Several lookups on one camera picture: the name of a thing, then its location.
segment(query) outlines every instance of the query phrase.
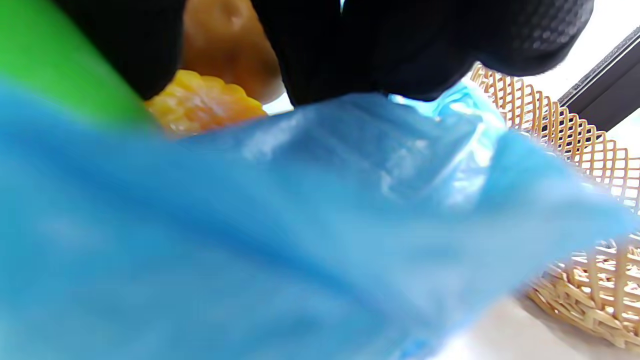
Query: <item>black glove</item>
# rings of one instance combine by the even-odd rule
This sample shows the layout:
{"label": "black glove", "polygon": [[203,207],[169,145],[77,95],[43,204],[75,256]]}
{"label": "black glove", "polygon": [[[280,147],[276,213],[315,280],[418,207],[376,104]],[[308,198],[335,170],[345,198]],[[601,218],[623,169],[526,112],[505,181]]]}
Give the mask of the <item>black glove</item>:
{"label": "black glove", "polygon": [[[179,68],[186,0],[54,0],[144,98]],[[436,99],[476,61],[513,76],[559,64],[594,0],[252,0],[293,105],[378,91]]]}

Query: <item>green handle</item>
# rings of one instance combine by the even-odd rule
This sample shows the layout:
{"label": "green handle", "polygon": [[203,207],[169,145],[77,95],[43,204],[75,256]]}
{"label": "green handle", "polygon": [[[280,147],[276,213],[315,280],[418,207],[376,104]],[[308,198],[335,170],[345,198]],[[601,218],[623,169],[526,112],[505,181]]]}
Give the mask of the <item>green handle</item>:
{"label": "green handle", "polygon": [[1,78],[97,125],[153,123],[143,101],[50,0],[0,0]]}

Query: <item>plastic bag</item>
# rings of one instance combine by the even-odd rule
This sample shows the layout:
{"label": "plastic bag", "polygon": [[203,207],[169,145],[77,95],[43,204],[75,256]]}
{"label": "plastic bag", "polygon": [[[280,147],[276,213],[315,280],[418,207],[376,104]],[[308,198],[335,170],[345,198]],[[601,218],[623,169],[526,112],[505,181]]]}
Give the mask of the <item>plastic bag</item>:
{"label": "plastic bag", "polygon": [[483,96],[353,94],[171,143],[0,88],[0,357],[433,354],[637,225]]}

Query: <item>window frame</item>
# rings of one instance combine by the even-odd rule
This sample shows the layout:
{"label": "window frame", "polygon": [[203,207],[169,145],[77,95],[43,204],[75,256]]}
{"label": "window frame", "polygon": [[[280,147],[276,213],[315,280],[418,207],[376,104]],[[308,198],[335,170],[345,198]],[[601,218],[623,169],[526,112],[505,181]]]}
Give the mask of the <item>window frame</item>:
{"label": "window frame", "polygon": [[603,131],[640,108],[640,26],[558,102]]}

